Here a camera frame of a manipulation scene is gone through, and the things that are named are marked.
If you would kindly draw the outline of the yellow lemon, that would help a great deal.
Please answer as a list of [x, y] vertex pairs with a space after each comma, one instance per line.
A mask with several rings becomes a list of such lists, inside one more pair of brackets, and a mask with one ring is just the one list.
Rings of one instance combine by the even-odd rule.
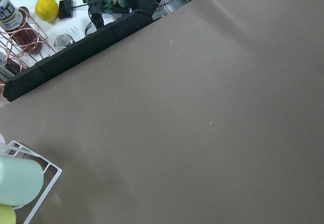
[[59, 13], [59, 7], [55, 0], [37, 0], [34, 11], [39, 19], [52, 22]]

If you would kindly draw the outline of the sauce bottle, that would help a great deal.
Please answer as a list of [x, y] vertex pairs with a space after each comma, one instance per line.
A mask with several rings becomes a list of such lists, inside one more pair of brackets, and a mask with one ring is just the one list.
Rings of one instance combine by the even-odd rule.
[[10, 0], [1, 0], [0, 16], [1, 28], [6, 32], [17, 30], [24, 21], [23, 15]]

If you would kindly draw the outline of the black foam table edge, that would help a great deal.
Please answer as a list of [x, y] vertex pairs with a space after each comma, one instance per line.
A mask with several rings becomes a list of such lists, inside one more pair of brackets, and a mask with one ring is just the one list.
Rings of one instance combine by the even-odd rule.
[[153, 22], [152, 14], [134, 10], [110, 22], [84, 39], [46, 57], [9, 79], [3, 96], [12, 102]]

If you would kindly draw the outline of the yellow green cup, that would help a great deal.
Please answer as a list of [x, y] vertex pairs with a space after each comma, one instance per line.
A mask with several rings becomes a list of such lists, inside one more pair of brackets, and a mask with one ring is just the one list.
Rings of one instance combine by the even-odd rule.
[[16, 224], [16, 213], [12, 206], [1, 204], [1, 224]]

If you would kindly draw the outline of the white cup rack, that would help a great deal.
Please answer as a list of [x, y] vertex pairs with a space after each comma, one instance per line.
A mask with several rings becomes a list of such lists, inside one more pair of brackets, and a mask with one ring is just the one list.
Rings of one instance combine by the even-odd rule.
[[1, 143], [1, 205], [8, 205], [8, 220], [30, 223], [57, 182], [62, 169], [24, 145]]

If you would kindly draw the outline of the mint green cup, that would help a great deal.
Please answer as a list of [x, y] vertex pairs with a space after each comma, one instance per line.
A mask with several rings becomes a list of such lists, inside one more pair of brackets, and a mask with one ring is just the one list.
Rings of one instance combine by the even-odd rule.
[[1, 156], [1, 203], [13, 207], [32, 202], [44, 183], [43, 169], [34, 160]]

